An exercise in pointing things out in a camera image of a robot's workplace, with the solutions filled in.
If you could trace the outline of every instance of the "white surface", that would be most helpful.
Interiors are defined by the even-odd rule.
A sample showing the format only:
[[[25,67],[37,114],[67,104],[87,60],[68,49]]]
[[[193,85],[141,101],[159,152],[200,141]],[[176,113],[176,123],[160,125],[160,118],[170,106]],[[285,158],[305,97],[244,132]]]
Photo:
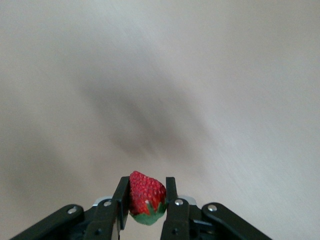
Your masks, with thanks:
[[[133,170],[319,239],[319,1],[2,1],[0,72],[0,239]]]

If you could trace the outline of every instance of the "red strawberry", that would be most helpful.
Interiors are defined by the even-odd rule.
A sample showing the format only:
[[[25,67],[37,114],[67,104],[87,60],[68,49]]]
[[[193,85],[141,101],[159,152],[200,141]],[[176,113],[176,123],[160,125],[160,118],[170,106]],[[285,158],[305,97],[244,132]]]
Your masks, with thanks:
[[[152,225],[166,211],[166,188],[158,180],[138,171],[130,174],[130,215],[141,224]]]

